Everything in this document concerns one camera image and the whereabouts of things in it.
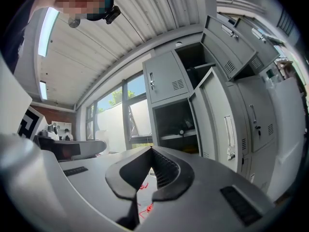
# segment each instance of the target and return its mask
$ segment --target locker handle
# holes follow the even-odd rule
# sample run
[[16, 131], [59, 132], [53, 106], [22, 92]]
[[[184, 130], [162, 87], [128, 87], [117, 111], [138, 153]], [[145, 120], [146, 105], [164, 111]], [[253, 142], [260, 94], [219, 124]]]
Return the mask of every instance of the locker handle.
[[263, 41], [264, 43], [266, 43], [266, 40], [265, 40], [263, 34], [261, 34], [258, 30], [252, 28], [252, 29], [251, 29], [251, 32], [252, 32], [252, 34], [253, 34], [256, 38], [258, 38], [259, 40], [261, 40], [261, 41]]
[[251, 104], [250, 107], [252, 108], [252, 112], [253, 112], [253, 124], [256, 124], [256, 115], [255, 115], [255, 110], [254, 110], [253, 104]]
[[233, 125], [231, 116], [224, 117], [225, 121], [225, 128], [227, 134], [227, 144], [230, 147], [235, 147], [235, 139], [234, 139], [234, 132], [233, 132]]
[[221, 25], [221, 29], [223, 30], [223, 32], [227, 33], [229, 36], [234, 37], [236, 40], [238, 40], [238, 36], [227, 26]]
[[151, 89], [153, 90], [154, 89], [154, 83], [155, 83], [155, 80], [154, 80], [154, 74], [152, 72], [149, 73], [149, 79], [150, 79], [150, 86], [151, 86]]

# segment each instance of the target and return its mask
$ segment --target ceiling light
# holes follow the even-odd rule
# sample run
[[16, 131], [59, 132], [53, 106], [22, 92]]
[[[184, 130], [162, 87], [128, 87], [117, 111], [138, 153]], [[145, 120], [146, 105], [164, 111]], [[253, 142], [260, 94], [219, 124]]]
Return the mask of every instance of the ceiling light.
[[39, 49], [38, 54], [45, 57], [47, 54], [47, 47], [50, 39], [50, 35], [52, 33], [53, 26], [57, 19], [59, 11], [55, 10], [54, 8], [48, 8], [43, 25], [41, 28], [40, 33], [40, 40], [39, 40]]
[[47, 100], [46, 82], [40, 81], [40, 91], [42, 99]]

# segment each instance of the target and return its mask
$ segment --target window frame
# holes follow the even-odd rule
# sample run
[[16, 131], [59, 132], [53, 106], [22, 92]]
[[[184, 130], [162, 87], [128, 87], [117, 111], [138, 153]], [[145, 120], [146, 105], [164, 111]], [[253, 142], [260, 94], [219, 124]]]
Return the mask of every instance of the window frame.
[[[92, 117], [90, 117], [90, 109], [93, 106], [93, 114]], [[86, 108], [86, 124], [85, 124], [85, 129], [86, 129], [86, 140], [87, 141], [94, 141], [95, 140], [95, 112], [97, 111], [95, 102], [93, 102], [90, 106]], [[92, 134], [93, 134], [93, 139], [88, 139], [87, 138], [87, 124], [92, 122]]]
[[[93, 101], [93, 103], [87, 107], [86, 109], [86, 134], [87, 134], [87, 124], [88, 122], [93, 122], [93, 139], [86, 139], [88, 141], [96, 140], [96, 128], [97, 128], [97, 108], [98, 108], [98, 102], [102, 99], [104, 99], [109, 94], [113, 93], [115, 90], [122, 88], [122, 119], [123, 119], [123, 127], [124, 127], [124, 137], [125, 137], [125, 143], [126, 143], [126, 150], [132, 149], [133, 144], [146, 144], [146, 143], [153, 143], [153, 137], [152, 135], [147, 136], [136, 136], [136, 137], [130, 137], [130, 129], [129, 129], [129, 108], [131, 105], [136, 104], [138, 102], [144, 101], [147, 99], [146, 90], [144, 93], [139, 94], [135, 97], [132, 97], [131, 99], [128, 98], [128, 83], [140, 76], [144, 75], [143, 71], [140, 71], [128, 79], [122, 80], [121, 83], [114, 86], [110, 90], [108, 90], [104, 95], [100, 96], [97, 100]], [[91, 118], [88, 118], [88, 115], [90, 114], [91, 107], [94, 106], [94, 112], [93, 116]]]

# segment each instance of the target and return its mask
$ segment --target person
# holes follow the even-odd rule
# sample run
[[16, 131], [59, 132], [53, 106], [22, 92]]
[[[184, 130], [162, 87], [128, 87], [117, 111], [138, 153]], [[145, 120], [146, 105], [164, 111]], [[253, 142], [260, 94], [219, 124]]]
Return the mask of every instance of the person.
[[65, 129], [64, 133], [64, 136], [62, 136], [63, 141], [73, 141], [73, 135], [70, 133], [69, 129]]
[[33, 13], [44, 7], [53, 7], [75, 18], [78, 15], [103, 14], [111, 6], [111, 0], [14, 0], [1, 17], [0, 51], [6, 64], [14, 73], [23, 47], [25, 28]]

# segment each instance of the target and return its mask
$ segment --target ceiling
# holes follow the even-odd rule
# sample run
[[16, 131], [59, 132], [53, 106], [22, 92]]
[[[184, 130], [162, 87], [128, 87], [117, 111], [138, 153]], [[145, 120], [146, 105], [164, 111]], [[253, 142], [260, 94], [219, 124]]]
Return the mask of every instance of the ceiling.
[[[225, 6], [232, 2], [217, 0]], [[260, 9], [259, 1], [254, 2]], [[48, 102], [73, 107], [114, 63], [139, 45], [205, 20], [205, 2], [201, 0], [115, 0], [115, 5], [122, 14], [110, 25], [103, 20], [82, 20], [72, 29], [68, 17], [59, 14], [44, 58], [34, 53], [40, 16], [32, 18], [25, 35], [27, 56], [20, 59], [15, 76], [33, 99], [38, 99], [37, 82], [42, 80], [46, 82]], [[35, 78], [33, 69], [27, 71], [31, 68], [38, 68], [39, 80], [31, 81]]]

